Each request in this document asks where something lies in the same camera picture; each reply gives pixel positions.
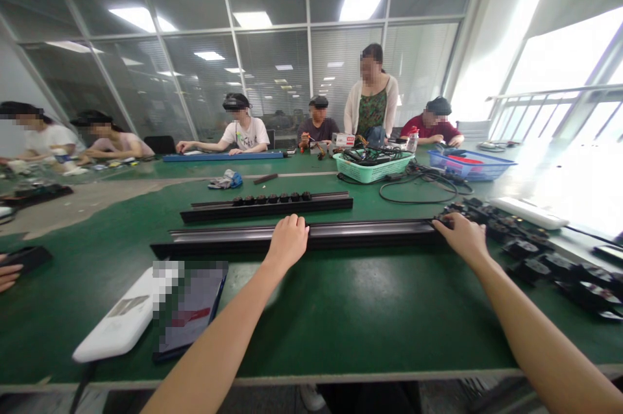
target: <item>water bottle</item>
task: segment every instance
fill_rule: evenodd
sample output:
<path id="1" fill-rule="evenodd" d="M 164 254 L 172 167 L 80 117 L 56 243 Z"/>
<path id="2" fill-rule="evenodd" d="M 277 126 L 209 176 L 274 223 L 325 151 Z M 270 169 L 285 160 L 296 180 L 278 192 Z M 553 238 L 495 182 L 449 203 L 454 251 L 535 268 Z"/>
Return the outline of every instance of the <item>water bottle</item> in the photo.
<path id="1" fill-rule="evenodd" d="M 409 139 L 407 140 L 407 148 L 406 150 L 412 153 L 415 153 L 415 149 L 417 148 L 417 139 L 419 129 L 414 128 L 411 132 L 409 132 Z"/>

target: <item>red shirt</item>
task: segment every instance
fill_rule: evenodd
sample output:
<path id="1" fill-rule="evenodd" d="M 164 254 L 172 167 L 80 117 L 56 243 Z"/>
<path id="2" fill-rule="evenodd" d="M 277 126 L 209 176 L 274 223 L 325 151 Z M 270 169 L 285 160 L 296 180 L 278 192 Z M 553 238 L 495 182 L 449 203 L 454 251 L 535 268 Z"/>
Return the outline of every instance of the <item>red shirt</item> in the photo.
<path id="1" fill-rule="evenodd" d="M 424 126 L 424 119 L 422 118 L 422 114 L 420 114 L 419 116 L 414 117 L 413 119 L 408 121 L 406 125 L 402 127 L 400 136 L 409 136 L 409 132 L 413 127 L 419 128 L 420 132 L 418 133 L 418 137 L 420 138 L 429 138 L 433 135 L 440 134 L 443 136 L 443 141 L 445 142 L 448 142 L 452 138 L 461 134 L 461 132 L 459 132 L 456 128 L 452 126 L 450 122 L 447 121 L 442 121 L 439 122 L 437 125 L 426 128 Z"/>

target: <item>green floral dress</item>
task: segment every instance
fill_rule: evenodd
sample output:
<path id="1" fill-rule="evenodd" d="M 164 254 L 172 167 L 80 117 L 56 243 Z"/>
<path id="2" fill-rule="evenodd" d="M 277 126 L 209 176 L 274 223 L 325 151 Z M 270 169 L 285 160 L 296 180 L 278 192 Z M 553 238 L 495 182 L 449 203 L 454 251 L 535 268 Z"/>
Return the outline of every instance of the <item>green floral dress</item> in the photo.
<path id="1" fill-rule="evenodd" d="M 372 96 L 361 95 L 359 101 L 359 123 L 357 124 L 357 133 L 355 135 L 363 136 L 369 128 L 383 125 L 385 109 L 387 109 L 386 88 Z"/>

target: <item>pink shirt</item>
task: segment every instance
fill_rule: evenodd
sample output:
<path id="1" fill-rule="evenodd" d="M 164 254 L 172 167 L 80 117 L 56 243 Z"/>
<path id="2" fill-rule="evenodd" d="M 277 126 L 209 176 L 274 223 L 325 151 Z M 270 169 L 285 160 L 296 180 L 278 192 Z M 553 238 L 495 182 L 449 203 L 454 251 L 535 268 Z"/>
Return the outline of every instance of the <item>pink shirt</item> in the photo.
<path id="1" fill-rule="evenodd" d="M 155 154 L 154 151 L 150 147 L 148 147 L 143 140 L 141 140 L 133 133 L 120 132 L 119 138 L 121 140 L 121 146 L 123 146 L 123 151 L 131 150 L 132 147 L 130 146 L 130 143 L 132 141 L 138 141 L 141 144 L 141 151 L 143 152 L 143 156 L 154 156 Z M 91 146 L 91 148 L 100 151 L 119 152 L 119 150 L 116 149 L 112 144 L 112 141 L 110 141 L 108 138 L 98 138 L 93 146 Z"/>

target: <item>green plastic basket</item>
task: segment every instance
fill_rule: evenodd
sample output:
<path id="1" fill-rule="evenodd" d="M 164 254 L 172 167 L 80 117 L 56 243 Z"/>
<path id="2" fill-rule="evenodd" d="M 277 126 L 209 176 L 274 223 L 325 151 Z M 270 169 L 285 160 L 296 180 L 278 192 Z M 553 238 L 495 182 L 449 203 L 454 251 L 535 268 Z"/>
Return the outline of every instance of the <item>green plastic basket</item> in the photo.
<path id="1" fill-rule="evenodd" d="M 402 153 L 402 159 L 390 161 L 378 166 L 360 166 L 350 161 L 346 161 L 342 158 L 341 153 L 337 153 L 333 156 L 337 161 L 337 171 L 346 174 L 348 177 L 361 182 L 362 184 L 369 184 L 380 178 L 385 177 L 387 174 L 399 174 L 404 172 L 404 168 L 407 167 L 409 161 L 411 161 L 415 155 L 412 153 Z"/>

